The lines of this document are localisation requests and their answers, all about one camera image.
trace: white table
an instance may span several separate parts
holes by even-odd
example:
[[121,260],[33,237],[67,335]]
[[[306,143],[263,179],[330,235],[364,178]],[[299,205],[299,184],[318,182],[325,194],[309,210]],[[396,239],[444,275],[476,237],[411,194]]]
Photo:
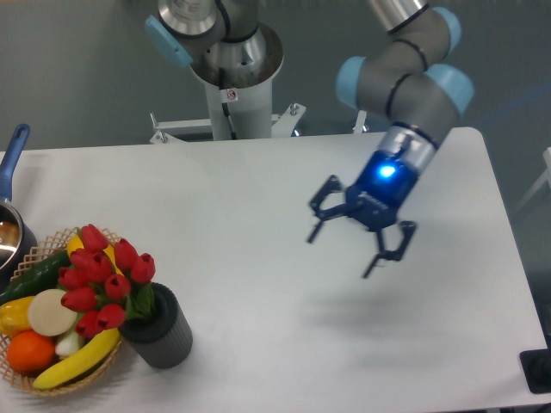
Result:
[[486,148],[455,129],[401,218],[405,260],[360,278],[373,234],[305,243],[328,175],[355,179],[381,134],[26,151],[14,206],[37,238],[94,223],[156,259],[194,347],[156,371],[125,347],[89,389],[1,411],[432,412],[541,404],[518,354],[545,342]]

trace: saucepan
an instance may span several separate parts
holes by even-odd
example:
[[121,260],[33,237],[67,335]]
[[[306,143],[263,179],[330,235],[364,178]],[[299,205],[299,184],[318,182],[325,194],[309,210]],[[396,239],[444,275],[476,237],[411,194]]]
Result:
[[30,132],[28,125],[15,129],[0,163],[0,292],[9,284],[23,257],[36,246],[36,237],[10,204],[15,166]]

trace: black vase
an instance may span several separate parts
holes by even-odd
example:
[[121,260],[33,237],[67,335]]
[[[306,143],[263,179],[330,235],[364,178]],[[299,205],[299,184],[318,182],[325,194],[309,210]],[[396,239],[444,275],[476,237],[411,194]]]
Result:
[[147,364],[171,368],[191,351],[193,337],[176,295],[162,284],[152,283],[158,316],[150,323],[127,321],[119,332]]

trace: wicker basket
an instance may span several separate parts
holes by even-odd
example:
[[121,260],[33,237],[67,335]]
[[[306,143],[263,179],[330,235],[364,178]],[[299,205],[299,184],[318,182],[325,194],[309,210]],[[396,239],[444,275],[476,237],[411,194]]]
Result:
[[[105,234],[110,243],[116,243],[119,239],[121,239],[108,229],[103,229],[102,232]],[[37,247],[33,247],[30,250],[30,253],[25,256],[23,262],[19,264],[19,267],[14,272],[12,280],[25,273],[25,271],[33,267],[37,262],[40,262],[50,255],[66,248],[67,243],[76,233],[77,228],[65,229],[63,231],[56,232],[53,237],[46,237],[45,241],[40,242]],[[26,393],[30,393],[35,396],[51,397],[82,389],[97,377],[102,375],[111,366],[113,360],[121,351],[122,338],[107,358],[89,375],[81,378],[79,381],[72,382],[69,385],[63,385],[61,387],[56,387],[55,389],[44,391],[37,390],[33,387],[34,377],[23,376],[18,372],[15,372],[9,366],[6,361],[6,348],[8,347],[8,344],[9,337],[0,335],[0,374],[2,374],[2,378],[8,381],[12,387],[20,389]]]

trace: robotic arm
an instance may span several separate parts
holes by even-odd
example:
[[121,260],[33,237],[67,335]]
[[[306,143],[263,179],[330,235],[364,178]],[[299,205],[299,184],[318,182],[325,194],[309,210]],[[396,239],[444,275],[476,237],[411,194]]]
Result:
[[[461,118],[474,95],[469,78],[436,62],[450,54],[461,38],[461,26],[451,12],[431,9],[426,0],[370,0],[392,43],[377,59],[351,58],[337,76],[337,96],[355,109],[385,115],[393,121],[356,182],[343,188],[330,176],[310,201],[319,222],[308,238],[312,243],[322,224],[342,216],[355,219],[376,235],[380,259],[400,261],[417,225],[399,222],[403,238],[387,250],[382,230],[398,222],[398,211],[423,174],[449,130]],[[322,209],[332,193],[344,192],[344,204]]]
[[145,30],[173,65],[205,86],[215,140],[269,138],[271,82],[282,43],[258,21],[257,0],[158,0]]
[[[351,186],[330,176],[313,196],[310,207],[319,222],[308,238],[312,243],[330,219],[362,223],[379,248],[364,277],[380,259],[402,259],[417,225],[399,222],[398,211],[474,95],[466,75],[438,64],[461,38],[455,15],[430,8],[427,0],[368,1],[391,43],[377,59],[347,60],[337,76],[337,96],[393,124]],[[191,65],[205,84],[215,140],[271,134],[271,79],[283,52],[276,33],[258,22],[257,7],[257,0],[158,0],[158,19],[145,23],[157,49],[178,67]],[[220,92],[230,88],[257,92],[229,107]],[[342,205],[322,209],[329,194],[340,192]],[[403,239],[387,250],[382,231],[395,224]]]

